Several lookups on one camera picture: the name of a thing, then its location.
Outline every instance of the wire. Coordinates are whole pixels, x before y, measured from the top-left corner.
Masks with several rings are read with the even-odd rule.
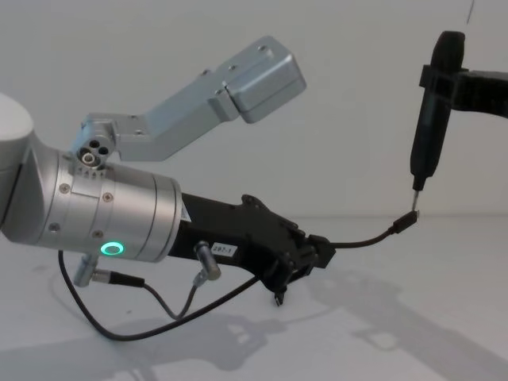
[[[359,242],[342,242],[342,243],[334,242],[331,243],[330,246],[332,248],[365,248],[367,246],[378,244],[379,242],[385,240],[392,234],[402,233],[404,230],[416,224],[419,215],[420,214],[418,211],[411,210],[409,213],[404,214],[397,221],[395,221],[386,232],[379,234],[377,237],[374,237],[370,240]]]
[[[394,232],[391,231],[391,228],[388,229],[383,234],[379,234],[377,237],[374,237],[370,240],[366,241],[358,241],[358,242],[335,242],[332,243],[331,246],[333,248],[365,248],[367,246],[372,246],[374,244],[378,244],[379,242],[385,240],[389,236],[391,236]]]
[[[183,308],[182,308],[182,311],[179,314],[175,314],[171,310],[171,308],[169,308],[169,306],[164,301],[164,299],[162,299],[162,296],[160,296],[159,293],[157,291],[155,291],[152,286],[145,283],[143,285],[143,288],[145,290],[147,290],[150,294],[152,294],[155,299],[157,299],[157,302],[159,302],[159,304],[162,306],[162,308],[164,308],[164,311],[166,311],[166,313],[170,316],[170,318],[174,319],[174,320],[180,320],[181,318],[183,318],[185,316],[185,314],[191,307],[192,299],[194,299],[194,296],[196,295],[196,291],[198,290],[198,288],[196,286],[192,286],[192,288],[190,289],[190,292],[189,292],[189,296],[187,296],[187,301],[185,302],[185,306],[183,306]]]
[[[151,329],[146,332],[142,333],[134,333],[131,335],[119,335],[117,333],[113,333],[106,329],[104,326],[102,326],[95,317],[90,313],[90,311],[87,309],[85,304],[83,303],[83,300],[79,297],[78,291],[75,289],[74,285],[72,284],[71,279],[69,278],[69,274],[67,273],[67,269],[65,268],[65,262],[64,262],[64,251],[59,250],[58,251],[58,264],[60,266],[60,272],[62,273],[63,280],[65,284],[67,285],[67,288],[71,292],[72,298],[75,300],[76,304],[78,305],[79,309],[83,314],[85,315],[85,318],[88,319],[88,321],[93,325],[93,327],[104,337],[113,340],[113,341],[138,341],[143,339],[148,339],[149,337],[154,337],[156,335],[159,335],[161,333],[165,333],[167,331],[170,331],[172,329],[175,329],[177,327],[180,327],[181,325],[184,325],[188,323],[189,321],[192,321],[196,318],[199,318],[200,316],[210,312],[211,310],[221,306],[222,304],[228,302],[232,298],[238,296],[243,291],[247,290],[249,287],[253,286],[257,283],[258,279],[257,277],[253,277],[238,288],[234,289],[233,291],[229,292],[228,294],[224,295],[222,298],[217,299],[215,302],[210,303],[208,306],[205,306],[201,308],[200,310],[197,310],[193,312],[192,314],[187,315],[186,317],[182,317],[178,321],[173,321],[172,323],[162,325],[159,328]]]

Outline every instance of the metal bracket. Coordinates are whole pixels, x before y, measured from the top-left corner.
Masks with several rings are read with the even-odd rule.
[[[291,52],[263,37],[145,114],[89,114],[72,150],[99,169],[114,151],[124,161],[163,161],[222,122],[255,123],[305,89]]]

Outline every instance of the silver connector plug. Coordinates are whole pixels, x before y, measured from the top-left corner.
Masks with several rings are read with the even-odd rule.
[[[73,283],[77,287],[86,287],[90,284],[90,280],[97,268],[98,256],[94,254],[85,254],[81,257],[81,263],[74,275]]]
[[[217,280],[221,277],[221,269],[210,250],[208,242],[198,242],[194,247],[194,253],[202,265],[202,270],[194,278],[194,285],[196,287],[202,286],[207,280]]]
[[[92,281],[99,283],[109,283],[111,280],[111,271],[110,270],[101,270],[100,268],[94,271],[92,275]]]

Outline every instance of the green led ring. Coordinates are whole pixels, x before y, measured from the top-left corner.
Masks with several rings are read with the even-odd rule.
[[[119,256],[123,252],[124,245],[120,242],[108,242],[101,247],[101,253],[105,256]]]

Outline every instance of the black screwdriver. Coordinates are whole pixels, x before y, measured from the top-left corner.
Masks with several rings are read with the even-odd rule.
[[[443,32],[433,51],[430,67],[446,74],[460,71],[464,59],[465,35],[461,32]],[[438,98],[431,90],[425,90],[421,103],[418,127],[411,152],[411,174],[414,176],[413,210],[416,210],[418,195],[425,181],[436,171],[451,105]]]

